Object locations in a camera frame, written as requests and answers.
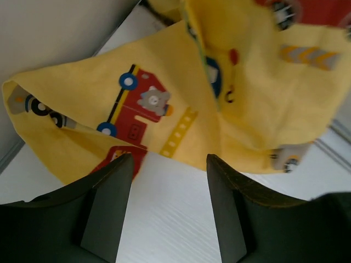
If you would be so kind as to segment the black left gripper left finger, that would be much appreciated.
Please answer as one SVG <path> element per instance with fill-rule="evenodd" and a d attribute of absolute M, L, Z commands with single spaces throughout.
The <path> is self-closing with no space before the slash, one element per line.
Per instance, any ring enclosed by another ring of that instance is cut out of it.
<path fill-rule="evenodd" d="M 124 154 L 29 202 L 1 205 L 1 262 L 115 262 L 133 169 Z"/>

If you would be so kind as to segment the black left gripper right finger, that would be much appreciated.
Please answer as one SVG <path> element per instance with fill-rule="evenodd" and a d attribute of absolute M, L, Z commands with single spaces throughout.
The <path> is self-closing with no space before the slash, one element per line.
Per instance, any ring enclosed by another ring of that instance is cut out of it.
<path fill-rule="evenodd" d="M 350 193 L 304 201 L 206 162 L 223 262 L 350 262 Z"/>

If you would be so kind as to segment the yellow vehicle print cloth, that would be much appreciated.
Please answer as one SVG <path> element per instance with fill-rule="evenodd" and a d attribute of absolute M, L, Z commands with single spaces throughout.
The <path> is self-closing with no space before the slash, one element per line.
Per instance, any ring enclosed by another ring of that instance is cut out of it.
<path fill-rule="evenodd" d="M 65 184 L 130 153 L 289 173 L 350 89 L 350 1 L 151 1 L 174 20 L 2 86 L 17 133 Z"/>

